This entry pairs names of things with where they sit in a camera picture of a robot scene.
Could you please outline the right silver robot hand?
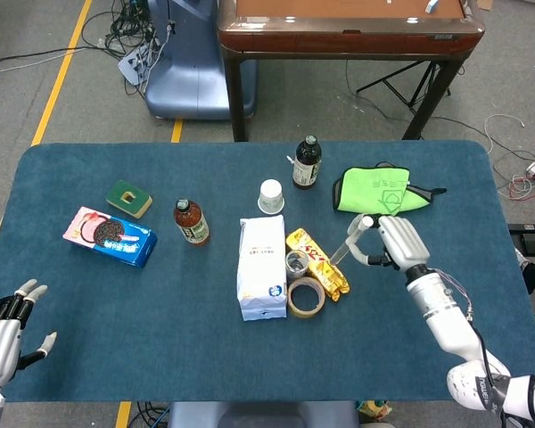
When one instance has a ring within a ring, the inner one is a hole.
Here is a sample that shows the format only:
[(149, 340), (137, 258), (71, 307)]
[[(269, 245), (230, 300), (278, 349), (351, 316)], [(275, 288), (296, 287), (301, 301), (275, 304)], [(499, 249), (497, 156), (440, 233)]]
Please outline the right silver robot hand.
[[(375, 229), (382, 239), (382, 255), (367, 255), (359, 249), (358, 240), (369, 229)], [(357, 215), (348, 227), (344, 243), (354, 259), (366, 266), (393, 266), (406, 272), (414, 266), (425, 265), (430, 258), (430, 252), (414, 226), (401, 217)]]

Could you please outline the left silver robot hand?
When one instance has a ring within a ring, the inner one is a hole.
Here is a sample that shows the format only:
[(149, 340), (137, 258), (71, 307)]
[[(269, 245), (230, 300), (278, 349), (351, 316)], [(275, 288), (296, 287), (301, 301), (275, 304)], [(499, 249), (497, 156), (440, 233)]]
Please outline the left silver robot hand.
[(17, 372), (47, 358), (57, 339), (57, 332), (48, 334), (42, 344), (29, 354), (21, 354), (21, 336), (37, 301), (48, 286), (30, 279), (13, 294), (0, 298), (0, 388)]

